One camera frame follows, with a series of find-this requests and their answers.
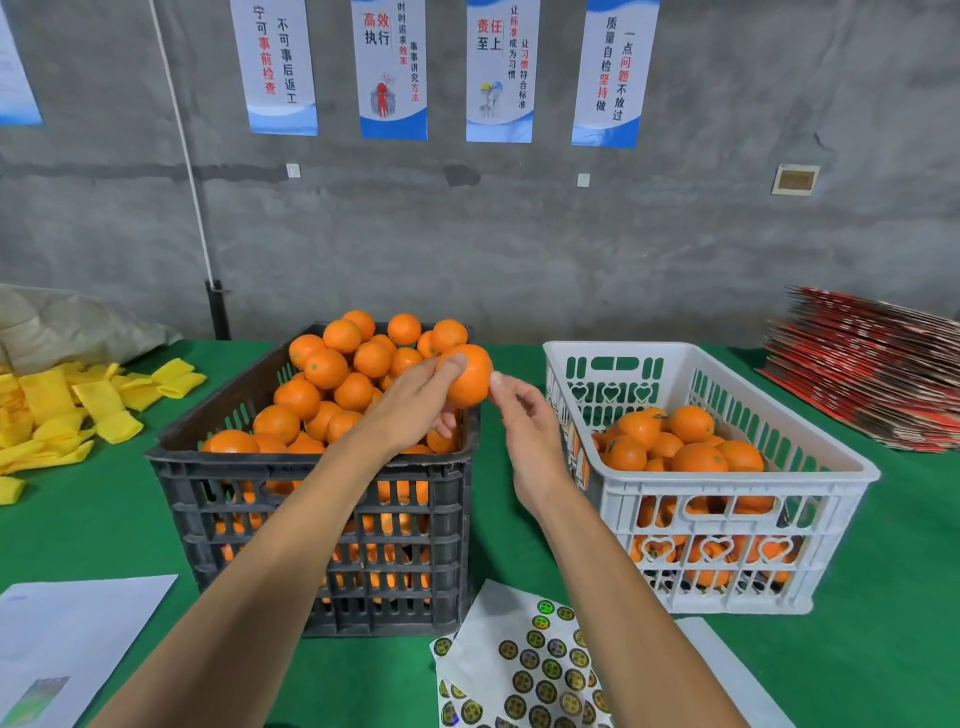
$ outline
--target paper sheet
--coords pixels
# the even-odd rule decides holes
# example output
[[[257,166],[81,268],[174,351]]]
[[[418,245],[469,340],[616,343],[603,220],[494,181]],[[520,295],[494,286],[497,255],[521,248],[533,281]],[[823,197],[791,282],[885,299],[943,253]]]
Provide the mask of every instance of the paper sheet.
[[[175,575],[14,584],[0,595],[0,728],[74,725]]]

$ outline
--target green table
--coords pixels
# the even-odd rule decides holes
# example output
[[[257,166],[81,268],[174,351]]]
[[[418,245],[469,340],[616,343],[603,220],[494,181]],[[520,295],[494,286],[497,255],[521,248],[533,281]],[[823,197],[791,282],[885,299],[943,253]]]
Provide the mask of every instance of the green table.
[[[98,444],[85,463],[27,473],[30,487],[0,508],[0,591],[24,581],[178,573],[177,581],[96,701],[98,710],[197,598],[163,495],[143,452],[155,433],[270,348],[184,341],[138,363],[150,372],[182,356],[209,382],[143,414],[143,433]],[[805,617],[718,616],[709,623],[798,728],[933,726],[956,721],[960,676],[953,561],[960,453],[903,454],[829,420],[753,374],[755,352],[708,347],[735,371],[871,459],[883,472],[862,501]],[[544,383],[540,347],[490,347],[497,368]],[[536,524],[516,501],[499,417],[484,405],[476,456],[470,569],[566,601]],[[304,640],[272,713],[301,728],[425,728],[437,724],[426,638]],[[360,714],[351,714],[359,705]]]

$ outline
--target white plastic crate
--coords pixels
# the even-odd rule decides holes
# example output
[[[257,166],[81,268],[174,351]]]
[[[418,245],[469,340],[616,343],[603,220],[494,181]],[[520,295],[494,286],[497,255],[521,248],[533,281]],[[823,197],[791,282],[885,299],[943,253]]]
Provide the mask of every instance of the white plastic crate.
[[[552,341],[543,349],[570,473],[670,612],[813,608],[853,512],[880,477],[873,463],[692,344]],[[591,433],[625,412],[688,403],[713,415],[721,437],[753,443],[767,472],[625,473],[600,461]],[[744,496],[773,497],[774,506],[735,513]],[[705,502],[723,512],[697,513]],[[661,518],[671,505],[672,518]]]

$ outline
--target banner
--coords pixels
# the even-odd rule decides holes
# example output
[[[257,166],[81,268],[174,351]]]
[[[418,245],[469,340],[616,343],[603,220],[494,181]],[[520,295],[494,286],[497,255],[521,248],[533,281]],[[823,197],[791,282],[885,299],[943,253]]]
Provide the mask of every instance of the banner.
[[[587,1],[573,146],[636,146],[659,9],[657,0]]]
[[[230,0],[253,133],[320,133],[303,3]]]
[[[42,123],[27,72],[16,52],[7,15],[0,6],[0,124],[31,126]]]
[[[360,134],[426,141],[424,0],[352,0]]]
[[[467,0],[467,141],[529,144],[540,0]]]

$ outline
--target stack of cardboard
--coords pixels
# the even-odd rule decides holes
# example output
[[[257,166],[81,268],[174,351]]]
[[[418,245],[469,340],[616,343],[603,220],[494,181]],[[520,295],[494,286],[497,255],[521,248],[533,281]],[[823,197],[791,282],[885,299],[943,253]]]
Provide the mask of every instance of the stack of cardboard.
[[[891,448],[960,448],[960,323],[816,288],[790,295],[762,375]]]

